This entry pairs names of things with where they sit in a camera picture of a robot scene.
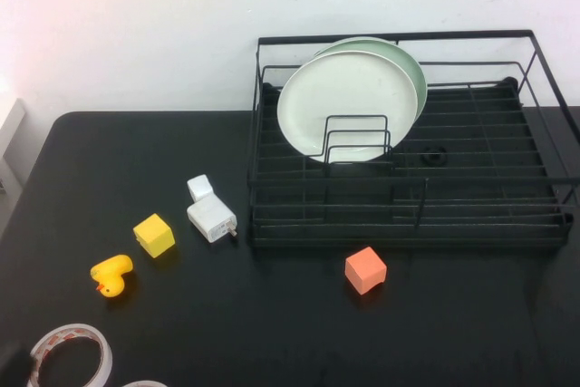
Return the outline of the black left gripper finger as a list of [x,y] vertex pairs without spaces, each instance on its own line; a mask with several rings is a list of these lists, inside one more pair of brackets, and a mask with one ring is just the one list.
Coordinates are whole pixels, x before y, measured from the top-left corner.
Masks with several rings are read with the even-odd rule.
[[0,386],[26,386],[33,368],[33,358],[22,347],[7,345],[1,348]]

